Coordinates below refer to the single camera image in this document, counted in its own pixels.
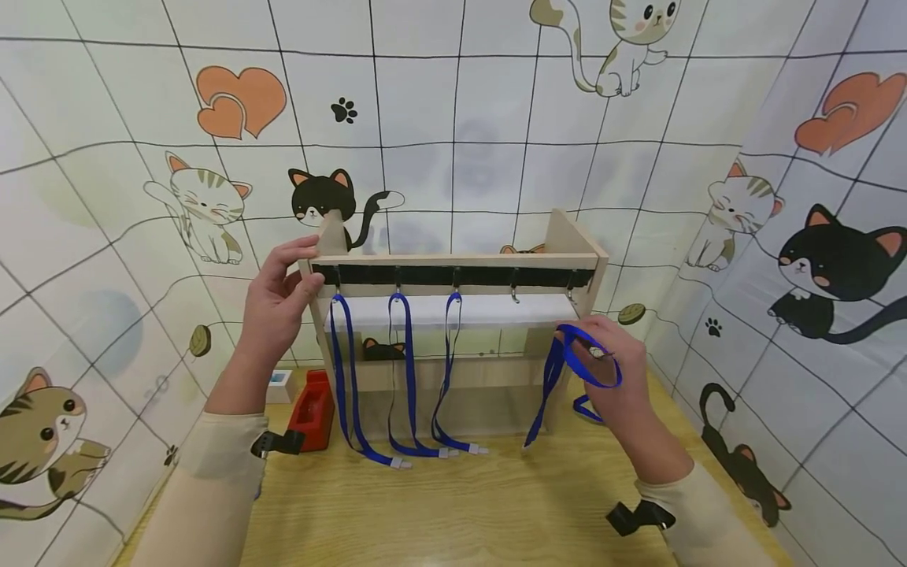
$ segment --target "white cat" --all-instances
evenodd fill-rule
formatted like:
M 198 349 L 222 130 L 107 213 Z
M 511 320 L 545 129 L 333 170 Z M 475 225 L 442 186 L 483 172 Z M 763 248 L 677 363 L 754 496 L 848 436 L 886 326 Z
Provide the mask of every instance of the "white cat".
M 201 261 L 239 264 L 242 249 L 224 225 L 242 216 L 246 209 L 243 200 L 252 186 L 230 181 L 211 170 L 191 168 L 173 153 L 165 155 L 172 173 L 171 186 L 148 181 L 145 192 L 167 205 L 183 242 Z
M 562 30 L 570 40 L 573 80 L 582 91 L 604 97 L 630 96 L 639 88 L 639 68 L 657 65 L 667 51 L 649 46 L 668 34 L 680 8 L 680 0 L 611 0 L 611 28 L 620 38 L 599 70 L 593 86 L 582 71 L 580 13 L 571 0 L 534 0 L 529 17 L 539 25 Z
M 775 196 L 772 184 L 746 175 L 743 163 L 735 161 L 725 181 L 708 186 L 712 208 L 687 255 L 687 264 L 720 271 L 734 259 L 735 233 L 756 234 L 769 219 L 781 212 L 785 202 Z

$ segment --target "small cat figure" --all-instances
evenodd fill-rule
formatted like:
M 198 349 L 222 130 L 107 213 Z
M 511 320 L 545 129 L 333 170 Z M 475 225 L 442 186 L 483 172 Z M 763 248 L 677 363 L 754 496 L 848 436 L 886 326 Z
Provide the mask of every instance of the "small cat figure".
M 353 192 L 353 180 L 344 170 L 336 170 L 329 177 L 313 176 L 302 170 L 289 170 L 289 180 L 293 187 L 293 214 L 297 220 L 308 227 L 317 228 L 330 210 L 337 209 L 344 222 L 356 213 L 356 194 Z M 392 209 L 404 203 L 402 194 L 396 191 L 379 191 L 366 201 L 362 214 L 362 228 L 355 241 L 346 234 L 346 251 L 359 248 L 366 243 L 372 217 L 381 209 Z
M 708 186 L 712 198 L 706 221 L 687 255 L 687 264 L 712 271 L 727 268 L 734 259 L 734 235 L 756 234 L 785 206 L 772 184 L 746 175 L 743 163 L 735 161 L 725 181 Z
M 369 337 L 362 341 L 362 356 L 365 360 L 404 360 L 406 359 L 406 344 L 382 345 Z
M 545 244 L 544 243 L 536 246 L 535 248 L 531 248 L 528 250 L 517 250 L 510 244 L 504 244 L 501 247 L 501 251 L 499 252 L 499 254 L 544 254 L 544 253 L 545 253 Z
M 201 261 L 239 264 L 242 249 L 224 227 L 242 216 L 252 186 L 211 170 L 192 168 L 173 153 L 165 152 L 165 156 L 171 186 L 148 181 L 145 192 L 167 206 L 182 241 Z
M 885 227 L 860 232 L 846 227 L 820 204 L 806 225 L 778 255 L 778 269 L 794 288 L 772 305 L 768 315 L 807 338 L 850 345 L 880 328 L 907 318 L 907 297 L 883 307 L 861 325 L 832 333 L 834 303 L 862 301 L 885 287 L 907 255 L 907 229 Z
M 570 41 L 573 81 L 586 93 L 600 96 L 630 96 L 639 88 L 639 68 L 657 65 L 668 57 L 667 51 L 652 51 L 649 46 L 670 31 L 680 8 L 680 0 L 611 0 L 611 28 L 620 41 L 608 54 L 591 84 L 582 71 L 580 13 L 571 0 L 533 0 L 529 17 L 539 25 L 562 30 Z
M 0 412 L 0 518 L 38 520 L 83 491 L 111 450 L 82 439 L 87 410 L 43 368 L 28 373 Z
M 719 384 L 710 383 L 702 388 L 699 395 L 699 411 L 702 413 L 702 440 L 706 443 L 712 455 L 721 463 L 727 474 L 736 483 L 737 488 L 747 498 L 758 504 L 762 513 L 762 521 L 770 528 L 778 525 L 781 510 L 790 510 L 791 503 L 781 494 L 781 491 L 772 486 L 766 475 L 759 469 L 756 454 L 749 445 L 738 445 L 734 451 L 727 450 L 724 437 L 708 422 L 706 401 L 712 394 L 719 394 L 725 402 L 727 411 L 736 409 L 734 400 Z

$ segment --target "wooden rack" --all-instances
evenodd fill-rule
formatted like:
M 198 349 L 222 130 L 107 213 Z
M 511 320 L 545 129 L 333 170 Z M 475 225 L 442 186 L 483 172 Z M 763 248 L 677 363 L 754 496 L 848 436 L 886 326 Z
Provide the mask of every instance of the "wooden rack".
M 551 212 L 544 252 L 538 254 L 349 256 L 343 221 L 335 210 L 326 215 L 319 234 L 319 257 L 300 262 L 299 268 L 303 274 L 317 271 L 326 277 L 326 285 L 313 301 L 310 312 L 333 392 L 336 392 L 336 377 L 326 322 L 331 298 L 338 291 L 349 302 L 354 331 L 377 324 L 382 318 L 386 329 L 386 299 L 397 290 L 412 298 L 416 305 L 417 300 L 425 296 L 446 299 L 454 288 L 458 288 L 463 295 L 463 329 L 473 323 L 477 327 L 487 327 L 490 323 L 488 313 L 484 314 L 481 324 L 467 319 L 465 306 L 469 305 L 470 296 L 480 296 L 474 301 L 481 300 L 484 305 L 490 305 L 487 296 L 502 296 L 491 299 L 513 303 L 519 297 L 545 296 L 527 300 L 518 316 L 511 314 L 513 303 L 502 305 L 499 327 L 525 327 L 521 352 L 477 357 L 461 355 L 458 348 L 451 390 L 439 415 L 444 429 L 454 437 L 512 435 L 528 430 L 541 402 L 542 369 L 551 347 L 556 319 L 580 318 L 591 313 L 608 266 L 608 254 L 558 209 Z M 438 308 L 435 315 L 426 316 L 422 312 L 419 315 L 419 318 L 414 316 L 414 332 L 419 337 L 428 337 L 431 332 L 436 336 L 440 333 L 443 344 L 443 331 L 438 329 L 443 329 L 444 311 Z M 339 307 L 335 308 L 335 317 L 336 323 L 343 325 Z M 409 425 L 402 361 L 365 361 L 362 333 L 356 332 L 356 348 L 349 353 L 346 352 L 346 332 L 340 329 L 339 332 L 343 332 L 338 338 L 344 360 L 348 361 L 351 356 L 356 360 L 360 415 L 366 437 L 386 440 L 391 394 L 395 393 L 391 427 L 395 436 L 407 438 Z M 420 390 L 418 430 L 420 437 L 427 437 L 438 388 L 444 378 L 443 357 L 418 358 L 416 373 Z M 561 401 L 566 384 L 567 377 L 563 376 L 552 394 L 551 404 Z M 556 412 L 546 416 L 548 431 L 554 427 L 554 415 Z

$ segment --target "person's left hand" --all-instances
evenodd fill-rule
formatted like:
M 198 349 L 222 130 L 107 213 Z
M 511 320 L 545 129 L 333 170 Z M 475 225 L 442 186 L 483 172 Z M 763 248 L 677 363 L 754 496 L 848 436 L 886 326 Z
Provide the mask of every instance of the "person's left hand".
M 302 314 L 325 283 L 321 274 L 304 278 L 287 269 L 318 255 L 318 235 L 291 240 L 274 248 L 249 284 L 242 334 L 236 349 L 273 368 L 296 340 Z

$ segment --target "orange heart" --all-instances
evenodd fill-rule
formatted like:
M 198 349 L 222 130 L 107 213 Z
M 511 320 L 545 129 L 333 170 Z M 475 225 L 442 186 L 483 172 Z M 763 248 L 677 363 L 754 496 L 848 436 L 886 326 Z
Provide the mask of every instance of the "orange heart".
M 907 88 L 907 74 L 880 79 L 878 73 L 858 73 L 838 83 L 823 102 L 825 117 L 807 120 L 797 128 L 797 144 L 832 155 L 884 124 Z
M 242 108 L 233 99 L 219 98 L 199 111 L 199 126 L 212 136 L 242 140 Z
M 287 106 L 283 84 L 273 73 L 258 67 L 244 69 L 239 76 L 224 67 L 205 67 L 199 71 L 195 82 L 202 100 L 211 106 L 222 100 L 218 94 L 228 94 L 238 100 L 246 111 L 246 123 L 242 124 L 240 116 L 239 128 L 244 128 L 255 138 Z
M 812 118 L 800 124 L 794 139 L 801 148 L 819 155 L 827 152 L 853 122 L 851 106 L 840 106 L 825 118 Z

